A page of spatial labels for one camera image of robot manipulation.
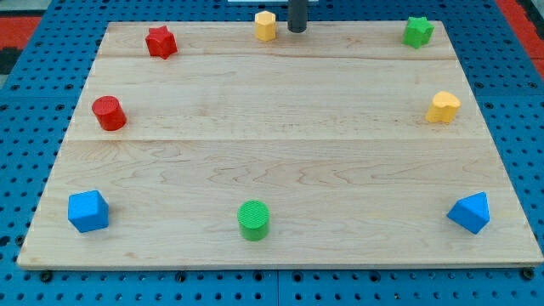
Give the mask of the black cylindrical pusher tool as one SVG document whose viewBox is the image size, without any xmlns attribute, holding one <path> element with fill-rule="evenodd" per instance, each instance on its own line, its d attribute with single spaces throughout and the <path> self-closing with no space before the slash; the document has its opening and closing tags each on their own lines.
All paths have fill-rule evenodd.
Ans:
<svg viewBox="0 0 544 306">
<path fill-rule="evenodd" d="M 302 33 L 307 29 L 308 0 L 288 0 L 287 28 L 293 33 Z"/>
</svg>

